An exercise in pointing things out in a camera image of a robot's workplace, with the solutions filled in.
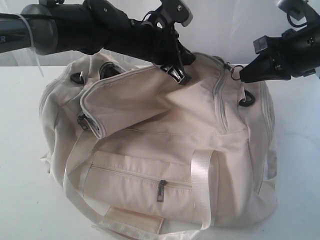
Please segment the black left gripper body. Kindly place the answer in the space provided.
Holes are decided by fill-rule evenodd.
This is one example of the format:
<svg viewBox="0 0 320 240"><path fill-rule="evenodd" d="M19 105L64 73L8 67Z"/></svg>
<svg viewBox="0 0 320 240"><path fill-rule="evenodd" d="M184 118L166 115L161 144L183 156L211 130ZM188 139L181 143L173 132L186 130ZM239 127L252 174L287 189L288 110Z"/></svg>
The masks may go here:
<svg viewBox="0 0 320 240"><path fill-rule="evenodd" d="M109 23L103 48L159 66L192 64L195 55L180 43L174 23L162 21L158 27L158 22L152 14L145 21L127 18L123 25Z"/></svg>

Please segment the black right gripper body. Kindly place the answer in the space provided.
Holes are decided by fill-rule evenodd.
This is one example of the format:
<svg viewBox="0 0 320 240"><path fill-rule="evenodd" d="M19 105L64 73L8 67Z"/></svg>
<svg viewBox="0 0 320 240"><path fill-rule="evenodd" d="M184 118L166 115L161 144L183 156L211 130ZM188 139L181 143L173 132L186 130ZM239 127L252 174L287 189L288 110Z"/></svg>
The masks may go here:
<svg viewBox="0 0 320 240"><path fill-rule="evenodd" d="M271 80L307 77L320 66L320 25L311 24L298 31L290 28L281 37L269 39L271 47Z"/></svg>

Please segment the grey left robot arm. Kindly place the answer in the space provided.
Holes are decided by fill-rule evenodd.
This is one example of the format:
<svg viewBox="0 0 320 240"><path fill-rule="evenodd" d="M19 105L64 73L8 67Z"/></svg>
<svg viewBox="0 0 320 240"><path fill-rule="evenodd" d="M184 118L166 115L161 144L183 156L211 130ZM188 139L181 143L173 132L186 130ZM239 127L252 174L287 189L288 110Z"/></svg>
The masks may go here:
<svg viewBox="0 0 320 240"><path fill-rule="evenodd" d="M141 20L129 18L107 0L41 0L20 14L1 14L0 51L30 48L46 56L68 51L94 55L106 49L150 62L185 85L190 80L185 66L196 58L180 43L175 24L186 27L192 19L181 0L163 0Z"/></svg>

